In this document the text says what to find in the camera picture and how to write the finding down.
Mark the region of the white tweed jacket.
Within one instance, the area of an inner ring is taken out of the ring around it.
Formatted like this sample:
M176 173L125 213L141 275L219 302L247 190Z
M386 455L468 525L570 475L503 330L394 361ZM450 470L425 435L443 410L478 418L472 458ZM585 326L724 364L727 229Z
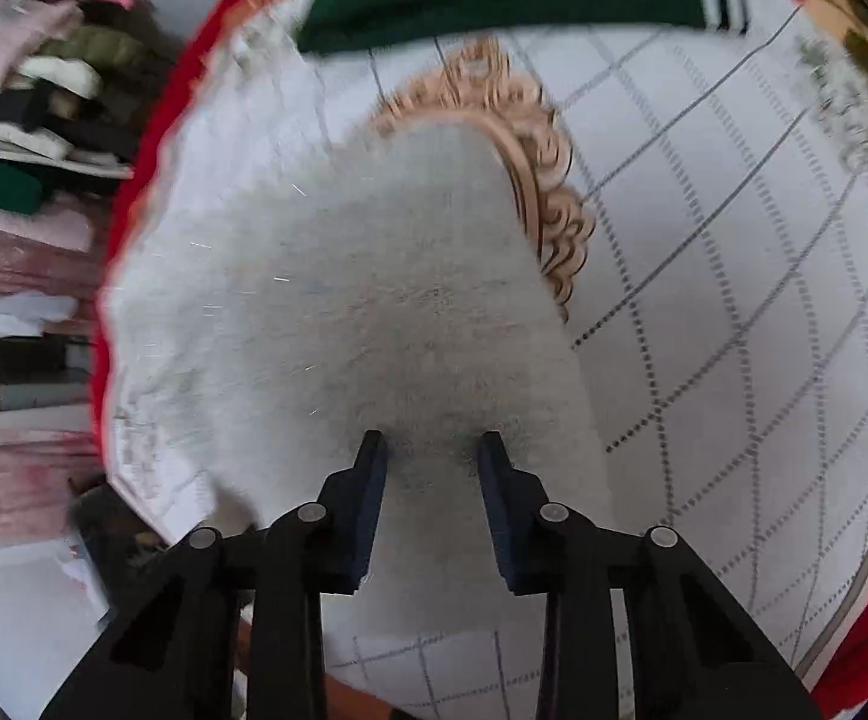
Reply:
M270 523L363 435L388 444L363 588L335 635L532 628L502 582L478 484L496 431L553 499L610 511L580 364L514 210L501 151L465 124L361 135L221 210L164 218L107 299L123 405Z

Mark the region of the clothes rack with garments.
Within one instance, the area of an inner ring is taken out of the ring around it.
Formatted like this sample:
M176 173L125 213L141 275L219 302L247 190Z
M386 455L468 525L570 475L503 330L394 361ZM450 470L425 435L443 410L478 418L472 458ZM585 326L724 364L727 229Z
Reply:
M115 195L173 59L148 0L0 0L0 210Z

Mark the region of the white diamond pattern sheet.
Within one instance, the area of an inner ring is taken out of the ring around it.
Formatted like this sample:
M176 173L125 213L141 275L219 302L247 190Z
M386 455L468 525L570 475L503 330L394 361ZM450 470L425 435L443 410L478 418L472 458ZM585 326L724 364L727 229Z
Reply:
M361 135L470 125L589 392L612 505L587 515L675 528L815 684L868 603L867 78L795 0L748 0L742 37L485 29L336 57L297 49L312 2L263 0L209 53L110 268L107 337L118 268L160 220ZM169 539L265 525L123 405L116 371L112 351L115 489ZM327 667L420 717L525 718L540 634L327 628Z

